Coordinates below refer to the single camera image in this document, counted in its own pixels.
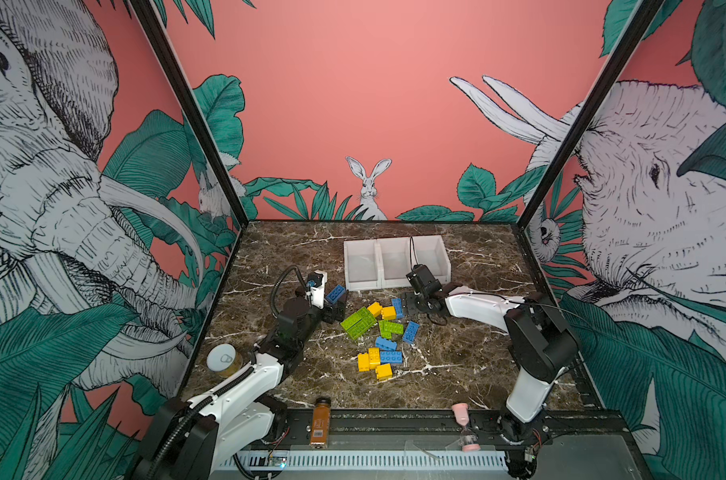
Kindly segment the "blue lego brick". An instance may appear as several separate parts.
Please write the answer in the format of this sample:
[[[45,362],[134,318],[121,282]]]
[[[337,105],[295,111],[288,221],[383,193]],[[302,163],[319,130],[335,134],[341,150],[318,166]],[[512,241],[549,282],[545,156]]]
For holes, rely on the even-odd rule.
[[[336,285],[330,293],[326,295],[326,301],[330,304],[335,304],[344,294],[346,289],[341,285]]]
[[[403,301],[401,298],[393,298],[391,300],[391,306],[395,309],[396,319],[401,320],[404,318]]]
[[[383,337],[376,338],[375,347],[384,351],[396,351],[398,349],[397,343],[395,341],[388,340]]]
[[[382,364],[402,365],[403,361],[404,361],[404,357],[403,357],[403,353],[401,351],[382,350],[380,352],[380,362]]]
[[[418,323],[409,321],[403,332],[402,341],[409,345],[413,345],[416,341],[419,328],[420,325]]]

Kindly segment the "yellow lego brick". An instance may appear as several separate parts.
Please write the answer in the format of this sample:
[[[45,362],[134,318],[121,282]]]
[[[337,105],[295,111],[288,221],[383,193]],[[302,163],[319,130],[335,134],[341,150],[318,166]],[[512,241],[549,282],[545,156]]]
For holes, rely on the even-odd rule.
[[[381,318],[385,321],[393,321],[398,318],[398,313],[395,307],[384,307],[381,311]]]
[[[359,372],[368,372],[371,370],[371,364],[368,354],[357,355],[357,368]]]
[[[367,309],[374,318],[378,318],[382,315],[383,306],[379,302],[374,302]]]
[[[369,348],[367,355],[370,370],[375,370],[381,365],[381,352],[379,348]]]

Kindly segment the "green L-shaped lego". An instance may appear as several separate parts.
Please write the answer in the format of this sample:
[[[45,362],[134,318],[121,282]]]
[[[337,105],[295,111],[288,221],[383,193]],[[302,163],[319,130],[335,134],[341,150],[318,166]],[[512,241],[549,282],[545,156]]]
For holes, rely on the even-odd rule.
[[[404,334],[404,326],[400,323],[382,320],[378,322],[380,336],[386,340],[392,340],[395,335]]]

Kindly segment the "white three-compartment bin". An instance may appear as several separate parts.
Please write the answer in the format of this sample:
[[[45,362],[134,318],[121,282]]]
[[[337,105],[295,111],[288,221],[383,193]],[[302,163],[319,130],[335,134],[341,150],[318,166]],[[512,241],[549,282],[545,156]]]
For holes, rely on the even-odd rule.
[[[451,281],[452,267],[440,235],[344,242],[348,291],[405,288],[416,264],[426,265],[441,283]]]

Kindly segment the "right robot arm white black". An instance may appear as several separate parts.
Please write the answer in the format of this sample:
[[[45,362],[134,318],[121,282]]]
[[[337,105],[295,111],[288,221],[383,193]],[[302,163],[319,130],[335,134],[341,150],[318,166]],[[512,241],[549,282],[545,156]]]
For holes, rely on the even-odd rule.
[[[441,284],[424,264],[406,275],[408,305],[420,313],[474,320],[508,334],[519,373],[501,410],[499,427],[510,444],[529,441],[541,428],[544,404],[555,381],[576,361],[577,333],[547,295],[505,297],[452,282]]]

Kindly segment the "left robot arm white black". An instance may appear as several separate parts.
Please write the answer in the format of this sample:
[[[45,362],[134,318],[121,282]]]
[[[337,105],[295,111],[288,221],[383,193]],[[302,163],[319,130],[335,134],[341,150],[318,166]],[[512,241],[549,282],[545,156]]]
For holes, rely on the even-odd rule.
[[[276,441],[287,428],[285,403],[268,392],[304,358],[304,346],[321,322],[341,322],[347,295],[318,307],[295,296],[284,304],[275,328],[233,375],[188,400],[173,397],[157,411],[127,479],[207,479],[245,446]]]

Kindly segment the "large green lego brick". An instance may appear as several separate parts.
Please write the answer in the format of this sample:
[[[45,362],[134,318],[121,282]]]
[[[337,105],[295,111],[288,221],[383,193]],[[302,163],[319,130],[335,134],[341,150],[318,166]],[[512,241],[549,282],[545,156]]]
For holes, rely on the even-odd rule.
[[[342,323],[341,327],[351,340],[357,340],[377,323],[376,317],[368,308],[360,308]]]

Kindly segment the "blue lego brick bottom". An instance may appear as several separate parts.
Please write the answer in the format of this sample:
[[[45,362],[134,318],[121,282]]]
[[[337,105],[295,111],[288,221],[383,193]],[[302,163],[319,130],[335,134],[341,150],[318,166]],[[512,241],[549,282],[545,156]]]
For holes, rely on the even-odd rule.
[[[382,364],[402,365],[403,361],[404,361],[404,357],[403,357],[403,353],[401,351],[382,350],[380,352],[380,362]]]

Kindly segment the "yellow lego brick lowest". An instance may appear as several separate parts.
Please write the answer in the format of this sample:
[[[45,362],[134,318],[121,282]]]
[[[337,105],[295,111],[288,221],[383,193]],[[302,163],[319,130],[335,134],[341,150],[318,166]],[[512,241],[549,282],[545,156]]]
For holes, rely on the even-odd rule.
[[[391,379],[393,376],[392,366],[390,364],[380,364],[375,368],[376,378],[378,381]]]

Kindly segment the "brown spice bottle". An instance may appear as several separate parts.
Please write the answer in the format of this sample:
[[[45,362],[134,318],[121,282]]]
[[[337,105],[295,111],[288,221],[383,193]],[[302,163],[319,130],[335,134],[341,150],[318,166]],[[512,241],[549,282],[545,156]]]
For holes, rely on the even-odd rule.
[[[315,401],[312,422],[310,425],[309,445],[316,449],[328,446],[331,419],[331,399],[318,397]]]

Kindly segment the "tin can silver lid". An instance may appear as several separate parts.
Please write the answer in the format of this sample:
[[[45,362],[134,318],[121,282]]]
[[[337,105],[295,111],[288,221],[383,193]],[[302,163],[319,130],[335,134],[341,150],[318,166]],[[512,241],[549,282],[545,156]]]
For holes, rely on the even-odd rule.
[[[213,347],[206,358],[207,368],[222,378],[228,378],[237,373],[243,364],[242,355],[229,343]]]

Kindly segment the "pink hourglass timer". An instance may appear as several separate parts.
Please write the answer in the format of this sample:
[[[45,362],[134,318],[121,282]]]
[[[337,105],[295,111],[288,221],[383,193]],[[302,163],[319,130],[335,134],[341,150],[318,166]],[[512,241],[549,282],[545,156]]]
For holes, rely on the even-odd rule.
[[[480,449],[478,436],[471,428],[469,407],[466,403],[456,403],[451,407],[456,423],[461,427],[459,444],[463,452]]]

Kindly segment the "white perforated rail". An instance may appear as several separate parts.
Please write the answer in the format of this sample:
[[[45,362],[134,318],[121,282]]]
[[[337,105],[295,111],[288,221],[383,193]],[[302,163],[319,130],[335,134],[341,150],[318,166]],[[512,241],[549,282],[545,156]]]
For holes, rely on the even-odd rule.
[[[269,471],[500,471],[507,472],[500,451],[421,450],[267,450],[241,451],[237,458],[250,472]]]

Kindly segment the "black base frame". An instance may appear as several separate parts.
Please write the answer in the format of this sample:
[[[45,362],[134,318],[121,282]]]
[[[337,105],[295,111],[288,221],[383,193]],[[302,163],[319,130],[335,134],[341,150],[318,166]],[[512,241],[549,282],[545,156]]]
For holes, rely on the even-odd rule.
[[[469,429],[484,447],[512,449],[514,445],[502,437],[499,416],[497,410],[471,410]],[[333,409],[328,446],[377,447],[407,440],[435,444],[439,440],[457,440],[461,431],[449,409]],[[598,436],[618,437],[628,446],[635,444],[624,417],[614,410],[546,410],[534,422],[523,444],[549,445],[571,437]]]

